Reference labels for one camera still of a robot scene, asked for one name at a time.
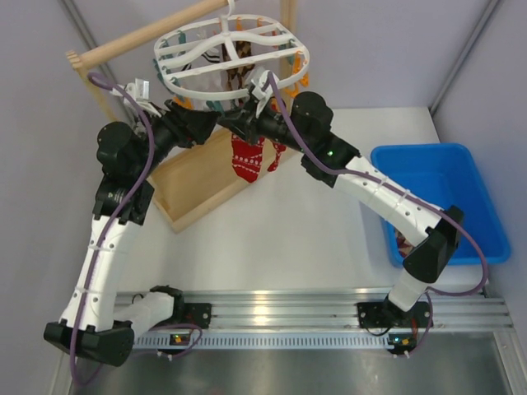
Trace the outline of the red christmas sock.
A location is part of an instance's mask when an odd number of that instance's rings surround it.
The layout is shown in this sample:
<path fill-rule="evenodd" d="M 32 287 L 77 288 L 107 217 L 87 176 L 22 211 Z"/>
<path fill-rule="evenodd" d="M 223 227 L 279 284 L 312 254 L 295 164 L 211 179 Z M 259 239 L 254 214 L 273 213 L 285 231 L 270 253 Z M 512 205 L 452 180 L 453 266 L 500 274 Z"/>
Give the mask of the red christmas sock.
<path fill-rule="evenodd" d="M 254 145 L 231 135 L 231 167 L 236 175 L 248 183 L 259 177 L 263 161 L 264 139 L 260 138 Z"/>
<path fill-rule="evenodd" d="M 273 172 L 278 168 L 280 164 L 280 160 L 282 158 L 282 154 L 287 150 L 287 147 L 283 144 L 273 142 L 273 149 L 274 149 L 274 158 L 271 164 L 267 168 L 268 172 Z"/>

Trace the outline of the white plastic sock hanger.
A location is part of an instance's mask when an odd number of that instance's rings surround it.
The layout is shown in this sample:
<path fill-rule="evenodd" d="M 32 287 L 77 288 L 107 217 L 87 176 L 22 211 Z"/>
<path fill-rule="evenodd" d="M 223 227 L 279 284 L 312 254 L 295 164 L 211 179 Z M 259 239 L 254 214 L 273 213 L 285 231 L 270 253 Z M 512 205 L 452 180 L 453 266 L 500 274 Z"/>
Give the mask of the white plastic sock hanger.
<path fill-rule="evenodd" d="M 192 41 L 188 35 L 186 44 L 179 44 L 178 31 L 203 27 L 208 31 L 208 39 Z M 181 68 L 199 58 L 206 50 L 223 45 L 223 63 L 207 65 L 182 71 Z M 239 58 L 235 50 L 236 41 L 249 41 L 253 55 Z M 191 91 L 184 89 L 186 77 L 196 77 L 207 72 L 222 70 L 222 86 L 226 88 L 226 70 L 232 67 L 253 63 L 254 68 L 262 67 L 277 75 L 277 87 L 284 95 L 294 98 L 310 83 L 310 53 L 294 33 L 279 21 L 252 14 L 228 12 L 217 18 L 197 21 L 173 30 L 160 37 L 154 45 L 154 63 L 157 76 L 165 88 L 173 95 L 180 94 L 192 99 L 205 100 L 208 105 L 220 102 L 222 110 L 240 105 L 249 95 L 245 84 L 238 88 L 233 83 L 233 91 Z"/>

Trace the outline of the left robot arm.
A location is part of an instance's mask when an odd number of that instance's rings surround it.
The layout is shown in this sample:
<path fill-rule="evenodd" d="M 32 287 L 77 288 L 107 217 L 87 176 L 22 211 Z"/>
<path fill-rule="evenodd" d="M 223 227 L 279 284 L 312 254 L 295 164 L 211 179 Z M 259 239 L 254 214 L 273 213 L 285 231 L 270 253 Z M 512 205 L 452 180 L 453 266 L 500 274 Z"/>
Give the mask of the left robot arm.
<path fill-rule="evenodd" d="M 96 158 L 103 178 L 96 191 L 90 242 L 67 308 L 44 329 L 47 342 L 72 358 L 121 366 L 143 333 L 185 320 L 184 294 L 170 286 L 152 287 L 119 313 L 114 303 L 129 250 L 153 198 L 148 177 L 173 148 L 204 144 L 220 116 L 168 100 L 159 115 L 148 117 L 152 130 L 144 135 L 120 121 L 99 131 Z"/>

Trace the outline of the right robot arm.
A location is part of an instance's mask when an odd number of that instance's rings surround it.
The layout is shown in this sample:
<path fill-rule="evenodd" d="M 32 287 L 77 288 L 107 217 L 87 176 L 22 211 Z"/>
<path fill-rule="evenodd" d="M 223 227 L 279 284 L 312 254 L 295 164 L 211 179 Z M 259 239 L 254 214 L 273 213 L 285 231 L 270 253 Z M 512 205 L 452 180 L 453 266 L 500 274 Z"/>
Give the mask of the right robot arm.
<path fill-rule="evenodd" d="M 333 111 L 321 95 L 300 93 L 289 115 L 266 105 L 257 110 L 249 99 L 219 118 L 219 124 L 245 142 L 266 137 L 299 151 L 301 166 L 312 178 L 356 198 L 388 221 L 412 245 L 403 270 L 389 294 L 368 309 L 361 327 L 367 330 L 414 326 L 415 305 L 433 285 L 458 248 L 464 213 L 444 210 L 420 200 L 382 174 L 359 150 L 331 130 Z"/>

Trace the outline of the white sock on hanger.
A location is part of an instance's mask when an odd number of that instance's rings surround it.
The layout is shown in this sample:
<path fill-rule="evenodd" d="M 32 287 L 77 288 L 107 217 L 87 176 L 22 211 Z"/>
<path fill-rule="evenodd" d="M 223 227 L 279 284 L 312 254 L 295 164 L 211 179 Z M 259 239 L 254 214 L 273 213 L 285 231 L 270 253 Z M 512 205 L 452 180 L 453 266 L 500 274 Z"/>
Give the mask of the white sock on hanger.
<path fill-rule="evenodd" d="M 209 38 L 208 31 L 201 28 L 193 29 L 183 29 L 179 31 L 179 44 L 186 44 L 188 35 L 192 41 L 207 40 Z M 211 47 L 205 52 L 201 53 L 199 58 L 192 60 L 190 63 L 186 63 L 181 70 L 187 71 L 194 68 L 201 68 L 207 65 L 214 65 L 218 63 L 223 63 L 223 45 L 225 41 L 222 41 L 221 44 Z M 196 77 L 186 77 L 184 79 L 184 89 L 191 91 L 225 91 L 226 88 L 222 86 L 222 70 L 215 72 L 207 72 L 205 74 L 200 74 Z M 222 105 L 220 102 L 213 102 L 211 105 L 208 105 L 205 100 L 192 99 L 184 95 L 176 94 L 175 101 L 187 109 L 209 109 L 222 111 Z"/>

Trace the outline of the brown argyle sock on hanger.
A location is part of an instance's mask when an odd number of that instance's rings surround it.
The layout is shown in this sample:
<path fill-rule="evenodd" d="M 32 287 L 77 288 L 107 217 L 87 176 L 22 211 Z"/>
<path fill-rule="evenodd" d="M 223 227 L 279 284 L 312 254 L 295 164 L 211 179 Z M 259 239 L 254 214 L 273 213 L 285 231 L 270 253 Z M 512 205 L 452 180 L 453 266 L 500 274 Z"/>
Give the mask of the brown argyle sock on hanger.
<path fill-rule="evenodd" d="M 252 44 L 249 41 L 235 42 L 236 54 L 239 58 L 248 58 L 253 55 Z M 244 85 L 245 78 L 254 70 L 253 63 L 244 64 L 242 66 L 232 67 L 226 70 L 226 89 L 233 91 L 233 83 L 238 83 L 238 88 L 241 89 Z"/>

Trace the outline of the wooden drying rack stand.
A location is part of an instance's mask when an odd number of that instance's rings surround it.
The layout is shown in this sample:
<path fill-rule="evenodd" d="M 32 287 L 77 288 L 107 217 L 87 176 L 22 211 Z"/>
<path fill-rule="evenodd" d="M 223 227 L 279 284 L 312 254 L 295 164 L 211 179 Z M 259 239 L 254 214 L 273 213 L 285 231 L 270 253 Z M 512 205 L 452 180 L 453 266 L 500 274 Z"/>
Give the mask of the wooden drying rack stand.
<path fill-rule="evenodd" d="M 90 45 L 81 55 L 70 51 L 66 57 L 107 120 L 117 121 L 105 94 L 87 80 L 88 71 L 226 5 L 226 1 L 198 1 L 106 44 Z M 153 202 L 176 233 L 249 186 L 231 168 L 231 135 L 224 128 L 204 145 L 165 160 L 149 182 L 156 189 Z"/>

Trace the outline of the brown striped sock pile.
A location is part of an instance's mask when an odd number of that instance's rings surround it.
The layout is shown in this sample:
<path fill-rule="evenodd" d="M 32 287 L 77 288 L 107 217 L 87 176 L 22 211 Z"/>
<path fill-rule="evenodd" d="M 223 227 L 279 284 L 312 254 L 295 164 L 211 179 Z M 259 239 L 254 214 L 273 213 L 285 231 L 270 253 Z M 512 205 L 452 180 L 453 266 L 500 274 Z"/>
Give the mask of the brown striped sock pile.
<path fill-rule="evenodd" d="M 397 229 L 394 230 L 397 251 L 401 258 L 406 258 L 414 249 L 405 236 Z"/>

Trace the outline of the blue plastic bin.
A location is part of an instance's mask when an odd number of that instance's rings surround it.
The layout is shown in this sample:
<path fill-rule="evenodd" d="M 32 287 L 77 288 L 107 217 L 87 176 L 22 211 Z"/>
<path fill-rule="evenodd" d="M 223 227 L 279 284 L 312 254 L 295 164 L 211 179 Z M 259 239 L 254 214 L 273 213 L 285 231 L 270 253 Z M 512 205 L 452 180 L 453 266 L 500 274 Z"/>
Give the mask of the blue plastic bin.
<path fill-rule="evenodd" d="M 371 163 L 423 201 L 461 209 L 463 227 L 489 265 L 510 257 L 506 232 L 468 148 L 457 143 L 378 146 Z"/>

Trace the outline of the aluminium mounting rail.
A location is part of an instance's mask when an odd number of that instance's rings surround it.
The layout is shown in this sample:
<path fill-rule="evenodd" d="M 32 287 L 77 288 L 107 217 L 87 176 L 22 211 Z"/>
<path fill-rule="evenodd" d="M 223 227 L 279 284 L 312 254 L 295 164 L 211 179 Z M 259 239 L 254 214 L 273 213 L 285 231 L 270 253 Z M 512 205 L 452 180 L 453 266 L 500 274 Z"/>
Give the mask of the aluminium mounting rail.
<path fill-rule="evenodd" d="M 423 296 L 405 323 L 390 323 L 380 316 L 384 296 L 379 288 L 188 292 L 184 316 L 196 328 L 163 325 L 140 336 L 133 349 L 405 351 L 436 334 L 488 334 L 500 346 L 515 336 L 501 298 Z"/>

